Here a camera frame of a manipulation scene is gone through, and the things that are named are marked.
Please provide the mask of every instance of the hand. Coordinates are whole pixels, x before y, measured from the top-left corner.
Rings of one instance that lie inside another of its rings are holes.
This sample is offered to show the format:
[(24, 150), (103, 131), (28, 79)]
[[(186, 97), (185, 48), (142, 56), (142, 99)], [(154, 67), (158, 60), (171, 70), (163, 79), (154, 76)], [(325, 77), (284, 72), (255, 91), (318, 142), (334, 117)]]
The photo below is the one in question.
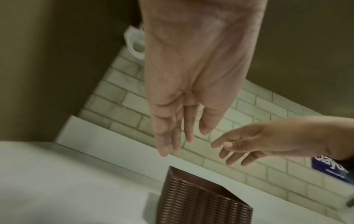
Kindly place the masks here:
[(345, 160), (354, 156), (354, 119), (340, 117), (302, 117), (254, 123), (229, 131), (216, 139), (212, 148), (223, 145), (220, 158), (232, 165), (244, 154), (247, 166), (266, 156), (314, 157), (327, 155)]
[(140, 0), (146, 34), (145, 83), (156, 147), (180, 150), (181, 124), (210, 133), (249, 69), (267, 1)]

